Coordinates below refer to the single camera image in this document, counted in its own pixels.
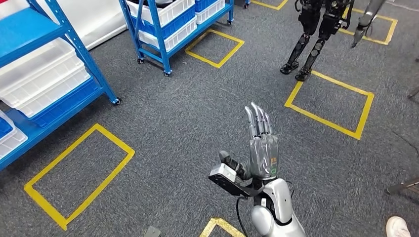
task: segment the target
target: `yellow tape square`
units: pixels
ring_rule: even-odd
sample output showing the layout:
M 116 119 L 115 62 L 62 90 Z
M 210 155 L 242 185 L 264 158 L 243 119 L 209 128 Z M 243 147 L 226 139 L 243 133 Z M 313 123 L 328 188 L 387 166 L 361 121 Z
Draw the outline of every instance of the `yellow tape square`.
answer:
M 232 41 L 235 41 L 235 42 L 237 42 L 237 45 L 227 54 L 227 56 L 225 56 L 219 63 L 216 63 L 216 62 L 213 62 L 213 61 L 211 61 L 211 60 L 209 60 L 209 59 L 207 59 L 207 58 L 204 58 L 204 57 L 202 57 L 202 56 L 200 56 L 200 55 L 198 55 L 198 54 L 196 54 L 196 53 L 193 53 L 193 52 L 191 52 L 191 49 L 193 48 L 193 47 L 195 47 L 196 45 L 197 45 L 197 43 L 199 43 L 205 36 L 207 36 L 209 33 L 214 33 L 214 34 L 217 34 L 217 35 L 219 35 L 219 36 L 222 36 L 222 37 L 225 37 L 225 38 L 227 38 L 227 39 L 229 39 L 229 40 L 232 40 Z M 237 52 L 237 50 L 239 50 L 239 48 L 244 44 L 245 42 L 243 41 L 243 40 L 241 40 L 241 39 L 238 39 L 238 38 L 235 38 L 235 37 L 233 37 L 233 36 L 230 36 L 230 35 L 228 35 L 228 34 L 225 34 L 225 33 L 223 33 L 223 32 L 219 32 L 219 31 L 215 31 L 215 30 L 213 30 L 213 29 L 208 29 L 207 31 L 205 31 L 205 33 L 203 33 L 201 36 L 199 36 L 195 41 L 193 41 L 188 47 L 186 47 L 186 49 L 185 49 L 185 52 L 186 52 L 186 54 L 188 54 L 188 55 L 190 55 L 190 56 L 192 56 L 192 57 L 194 57 L 194 58 L 196 58 L 196 59 L 199 59 L 199 60 L 201 60 L 201 61 L 203 61 L 203 62 L 206 62 L 206 63 L 208 63 L 208 64 L 210 64 L 211 66 L 213 66 L 213 67 L 216 67 L 216 68 L 221 68 L 221 66 L 222 65 L 224 65 L 224 63 L 226 63 L 227 62 L 227 60 L 229 60 L 232 56 L 233 56 L 233 54 L 234 53 L 236 53 Z
M 349 8 L 346 8 L 346 10 L 345 10 L 345 12 L 344 12 L 344 14 L 343 14 L 343 17 L 344 17 L 344 18 L 346 18 L 347 14 L 348 14 L 348 10 L 349 10 Z M 358 12 L 358 13 L 361 13 L 361 14 L 364 14 L 364 11 L 363 11 L 363 10 L 359 10 L 359 9 L 355 9 L 355 8 L 353 8 L 353 9 L 352 9 L 352 11 L 354 11 L 354 12 Z M 374 42 L 374 43 L 379 43 L 379 44 L 383 44 L 383 45 L 388 45 L 388 43 L 390 43 L 390 41 L 391 41 L 391 38 L 393 37 L 393 34 L 394 34 L 394 29 L 396 29 L 396 25 L 397 25 L 398 20 L 397 20 L 397 19 L 394 19 L 394 18 L 386 17 L 386 16 L 381 16 L 381 15 L 378 15 L 378 14 L 376 15 L 376 18 L 383 19 L 383 20 L 387 20 L 387 21 L 390 21 L 390 22 L 391 22 L 390 29 L 388 30 L 387 37 L 385 38 L 385 40 L 384 40 L 384 41 L 382 41 L 382 40 L 377 40 L 377 39 L 372 39 L 372 38 L 367 37 L 367 36 L 363 36 L 363 37 L 362 37 L 362 39 L 364 39 L 364 40 L 368 40 L 368 41 L 371 41 L 371 42 Z M 352 35 L 352 36 L 355 34 L 355 33 L 354 33 L 354 32 L 352 32 L 352 31 L 345 30 L 345 29 L 342 29 L 342 28 L 341 28 L 341 29 L 339 29 L 339 31 L 340 31 L 340 32 L 343 32 L 343 33 L 345 33 L 345 34 Z
M 205 226 L 204 230 L 199 235 L 199 237 L 210 237 L 211 232 L 214 230 L 215 226 L 220 226 L 232 237 L 245 237 L 244 234 L 242 234 L 240 231 L 238 231 L 236 228 L 234 228 L 232 225 L 230 225 L 228 222 L 224 221 L 221 218 L 211 218 L 211 220 L 209 220 L 207 226 Z
M 299 112 L 299 113 L 301 113 L 301 114 L 303 114 L 303 115 L 305 115 L 309 118 L 312 118 L 312 119 L 314 119 L 318 122 L 323 123 L 324 125 L 327 125 L 331 128 L 334 128 L 334 129 L 338 130 L 339 132 L 342 132 L 342 133 L 344 133 L 348 136 L 351 136 L 353 138 L 356 138 L 356 139 L 360 140 L 361 135 L 362 135 L 362 131 L 364 130 L 365 123 L 367 122 L 367 117 L 368 117 L 368 113 L 370 112 L 371 104 L 373 103 L 374 94 L 371 93 L 371 92 L 366 92 L 364 90 L 358 89 L 358 88 L 353 87 L 351 85 L 345 84 L 341 81 L 335 80 L 331 77 L 328 77 L 328 76 L 326 76 L 324 74 L 321 74 L 319 72 L 316 72 L 316 71 L 312 71 L 311 74 L 316 75 L 316 76 L 318 76 L 320 78 L 323 78 L 325 80 L 328 80 L 328 81 L 330 81 L 334 84 L 340 85 L 340 86 L 342 86 L 346 89 L 358 92 L 358 93 L 360 93 L 362 95 L 365 95 L 367 97 L 367 100 L 366 100 L 365 105 L 364 105 L 364 109 L 362 110 L 362 114 L 361 114 L 361 117 L 359 119 L 359 122 L 358 122 L 358 125 L 356 127 L 355 132 L 350 131 L 346 128 L 343 128 L 343 127 L 341 127 L 341 126 L 339 126 L 339 125 L 337 125 L 333 122 L 330 122 L 330 121 L 328 121 L 324 118 L 321 118 L 321 117 L 319 117 L 319 116 L 317 116 L 313 113 L 310 113 L 310 112 L 308 112 L 308 111 L 306 111 L 306 110 L 304 110 L 300 107 L 297 107 L 297 106 L 293 105 L 294 98 L 297 95 L 298 91 L 300 90 L 300 88 L 303 84 L 303 82 L 301 82 L 301 81 L 297 82 L 297 84 L 295 85 L 294 90 L 291 92 L 291 95 L 288 97 L 287 101 L 285 102 L 285 107 L 291 108 L 291 109 L 293 109 L 293 110 L 295 110 L 295 111 L 297 111 L 297 112 Z
M 281 9 L 288 2 L 288 0 L 283 0 L 278 6 L 269 5 L 269 4 L 259 2 L 259 1 L 255 1 L 255 0 L 253 0 L 251 2 L 253 2 L 254 4 L 258 4 L 258 5 L 261 5 L 261 6 L 268 7 L 270 9 L 274 9 L 274 10 L 279 11 L 279 9 Z
M 38 193 L 32 186 L 38 180 L 40 180 L 45 174 L 47 174 L 52 168 L 54 168 L 64 157 L 66 157 L 71 151 L 74 150 L 82 141 L 84 141 L 94 131 L 102 133 L 106 138 L 114 142 L 118 147 L 124 150 L 127 155 L 118 164 L 118 166 L 106 177 L 104 181 L 91 193 L 83 203 L 77 207 L 77 209 L 66 219 L 61 215 L 40 193 Z M 131 160 L 134 156 L 135 151 L 125 144 L 123 141 L 118 139 L 115 135 L 110 133 L 104 127 L 99 124 L 95 124 L 86 133 L 84 133 L 77 141 L 70 145 L 63 153 L 61 153 L 55 160 L 47 165 L 41 172 L 33 177 L 28 183 L 26 183 L 23 189 L 28 195 L 63 229 L 67 230 L 67 225 L 73 221 L 78 215 L 80 215 L 89 206 L 92 201 L 99 195 L 99 193 L 114 179 L 114 177 L 122 170 L 122 168 Z

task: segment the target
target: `wheel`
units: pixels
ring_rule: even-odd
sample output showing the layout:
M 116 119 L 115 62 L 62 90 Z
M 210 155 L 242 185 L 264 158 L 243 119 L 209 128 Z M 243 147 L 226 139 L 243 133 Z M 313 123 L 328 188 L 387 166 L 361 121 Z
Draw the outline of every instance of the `wheel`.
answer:
M 121 102 L 122 102 L 122 99 L 121 99 L 121 98 L 119 98 L 119 97 L 117 97 L 117 101 L 115 102 L 115 104 L 114 104 L 114 105 L 120 105 L 120 104 L 121 104 Z

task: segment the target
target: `floor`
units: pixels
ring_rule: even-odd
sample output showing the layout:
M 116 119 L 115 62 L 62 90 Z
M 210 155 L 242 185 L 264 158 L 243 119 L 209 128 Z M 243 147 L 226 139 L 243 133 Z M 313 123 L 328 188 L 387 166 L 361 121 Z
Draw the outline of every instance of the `floor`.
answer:
M 412 236 L 419 236 L 419 196 L 384 192 L 419 173 L 419 104 L 406 98 L 419 85 L 414 60 L 419 55 L 417 13 L 386 4 L 380 14 L 398 19 L 388 46 L 363 40 L 350 49 L 352 37 L 337 33 L 313 66 L 375 95 L 357 140 L 284 106 L 296 82 L 293 75 L 280 74 L 279 67 L 302 33 L 293 2 L 280 10 L 257 4 L 244 10 L 241 5 L 237 3 L 231 26 L 224 24 L 226 17 L 213 26 L 245 41 L 220 69 L 181 51 L 171 59 L 173 74 L 165 78 L 148 62 L 137 65 L 128 32 L 94 49 L 94 59 L 123 102 L 113 106 L 100 97 L 0 172 L 3 235 L 141 237 L 152 225 L 163 237 L 198 237 L 211 218 L 222 218 L 241 231 L 235 198 L 207 176 L 219 162 L 219 150 L 247 159 L 244 106 L 255 101 L 272 117 L 281 141 L 281 177 L 293 183 L 293 206 L 307 236 L 383 237 L 392 215 L 405 218 Z M 358 0 L 355 7 L 365 5 Z M 357 17 L 353 15 L 353 27 Z M 389 24 L 377 20 L 372 37 L 383 40 Z M 219 61 L 234 46 L 210 34 L 193 52 Z M 293 104 L 354 131 L 365 100 L 312 76 Z M 135 155 L 63 231 L 23 186 L 96 123 Z M 68 217 L 125 156 L 94 132 L 34 189 Z M 251 205 L 250 200 L 243 202 L 240 212 L 248 234 L 257 236 L 250 223 Z M 223 236 L 229 235 L 220 227 L 211 233 Z

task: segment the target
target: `white storage crate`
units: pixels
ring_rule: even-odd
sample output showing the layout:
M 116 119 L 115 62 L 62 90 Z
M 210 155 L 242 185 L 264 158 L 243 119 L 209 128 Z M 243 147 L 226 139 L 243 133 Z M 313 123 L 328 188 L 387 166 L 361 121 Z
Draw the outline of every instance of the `white storage crate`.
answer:
M 200 25 L 225 7 L 225 0 L 218 0 L 201 12 L 195 12 L 197 24 Z
M 126 2 L 128 3 L 129 8 L 131 10 L 131 15 L 137 17 L 138 4 L 135 4 L 130 1 Z M 194 4 L 195 0 L 176 0 L 165 8 L 157 8 L 157 11 L 159 13 L 160 26 L 163 27 L 167 25 L 170 21 L 182 14 L 184 11 L 188 10 Z M 151 18 L 151 12 L 148 6 L 143 6 L 141 18 L 150 22 L 150 24 L 153 23 L 153 19 Z
M 74 48 L 58 38 L 0 68 L 0 99 L 16 108 L 82 64 Z
M 169 38 L 165 39 L 166 52 L 172 50 L 176 45 L 178 45 L 180 42 L 182 42 L 182 40 L 184 40 L 188 35 L 190 35 L 194 30 L 196 30 L 196 20 L 197 17 L 194 16 L 194 18 L 188 21 L 188 23 L 182 26 L 182 28 L 180 28 L 171 36 L 169 36 Z M 157 37 L 144 31 L 138 31 L 138 34 L 142 42 L 149 43 L 159 48 L 159 42 L 157 41 Z
M 89 78 L 90 75 L 87 73 L 84 64 L 81 64 L 63 75 L 60 81 L 53 86 L 16 106 L 16 109 L 20 110 L 26 117 L 31 118 Z
M 17 128 L 13 121 L 7 117 L 2 111 L 0 111 L 0 117 L 6 120 L 7 123 L 13 128 L 7 135 L 0 138 L 0 159 L 5 157 L 15 148 L 20 146 L 24 143 L 28 137 L 19 129 Z
M 26 142 L 27 139 L 28 137 L 19 128 L 16 127 L 14 129 L 13 135 L 4 141 L 0 141 L 0 159 L 8 155 L 22 143 Z

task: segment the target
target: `white sneaker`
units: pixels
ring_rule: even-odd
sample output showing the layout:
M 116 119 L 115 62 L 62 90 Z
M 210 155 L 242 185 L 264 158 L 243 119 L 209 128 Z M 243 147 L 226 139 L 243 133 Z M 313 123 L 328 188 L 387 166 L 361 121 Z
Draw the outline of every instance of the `white sneaker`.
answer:
M 387 237 L 411 237 L 406 221 L 398 216 L 390 217 L 387 221 Z

